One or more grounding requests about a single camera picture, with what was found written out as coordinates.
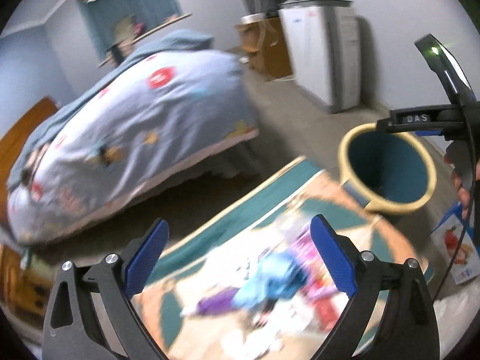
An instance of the fruit picture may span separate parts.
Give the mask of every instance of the fruit picture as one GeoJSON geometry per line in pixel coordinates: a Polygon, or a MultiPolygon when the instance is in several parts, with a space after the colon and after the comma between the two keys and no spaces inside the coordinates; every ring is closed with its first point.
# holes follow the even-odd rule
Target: fruit picture
{"type": "MultiPolygon", "coordinates": [[[[445,246],[447,248],[447,253],[450,257],[453,257],[455,249],[458,245],[458,237],[454,234],[456,229],[456,226],[447,229],[445,236],[443,237],[443,241],[445,242],[445,246]]],[[[471,254],[473,251],[474,250],[470,245],[462,243],[462,246],[460,246],[460,249],[458,250],[457,257],[455,258],[455,264],[466,264],[469,254],[471,254]]]]}

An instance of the wooden nightstand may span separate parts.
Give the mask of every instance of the wooden nightstand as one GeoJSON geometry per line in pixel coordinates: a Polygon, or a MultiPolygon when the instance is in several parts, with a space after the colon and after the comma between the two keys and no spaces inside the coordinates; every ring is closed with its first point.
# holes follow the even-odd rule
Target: wooden nightstand
{"type": "Polygon", "coordinates": [[[241,48],[250,59],[250,69],[267,80],[290,76],[289,52],[279,17],[235,26],[242,41],[241,48]]]}
{"type": "Polygon", "coordinates": [[[34,328],[43,326],[43,319],[53,285],[53,269],[42,265],[42,275],[34,268],[21,268],[21,257],[0,245],[0,302],[20,320],[34,328]]]}

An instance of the wooden headboard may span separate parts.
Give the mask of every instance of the wooden headboard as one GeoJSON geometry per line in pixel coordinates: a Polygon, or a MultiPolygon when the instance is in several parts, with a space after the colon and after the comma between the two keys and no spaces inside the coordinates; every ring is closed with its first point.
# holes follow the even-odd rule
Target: wooden headboard
{"type": "Polygon", "coordinates": [[[51,98],[42,98],[0,139],[0,224],[8,223],[7,188],[5,184],[10,169],[22,151],[29,135],[41,122],[52,116],[57,110],[57,106],[51,98]]]}

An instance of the white appliance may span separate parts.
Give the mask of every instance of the white appliance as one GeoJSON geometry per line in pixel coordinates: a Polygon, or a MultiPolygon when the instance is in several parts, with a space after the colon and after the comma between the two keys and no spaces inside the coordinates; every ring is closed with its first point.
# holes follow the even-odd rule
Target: white appliance
{"type": "Polygon", "coordinates": [[[288,0],[280,19],[296,84],[338,112],[360,102],[360,40],[347,0],[288,0]]]}

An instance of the blue bedspread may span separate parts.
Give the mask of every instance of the blue bedspread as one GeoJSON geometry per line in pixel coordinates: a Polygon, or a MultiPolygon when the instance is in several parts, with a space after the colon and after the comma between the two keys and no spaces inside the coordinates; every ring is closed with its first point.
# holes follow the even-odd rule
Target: blue bedspread
{"type": "Polygon", "coordinates": [[[235,55],[216,50],[158,52],[123,71],[63,124],[32,184],[11,192],[17,242],[70,235],[253,138],[256,112],[242,74],[235,55]]]}
{"type": "Polygon", "coordinates": [[[58,135],[66,123],[82,109],[93,97],[104,89],[109,83],[116,79],[124,71],[131,68],[133,65],[149,57],[152,54],[161,51],[198,51],[210,49],[213,42],[211,35],[206,35],[201,32],[192,30],[177,30],[165,37],[154,40],[130,54],[123,63],[114,71],[107,74],[100,80],[93,88],[86,91],[77,100],[67,104],[61,108],[52,117],[40,124],[34,132],[30,135],[25,143],[20,156],[13,165],[7,181],[7,188],[9,191],[14,190],[20,184],[20,177],[23,166],[25,165],[30,153],[42,147],[44,144],[52,142],[58,135]]]}

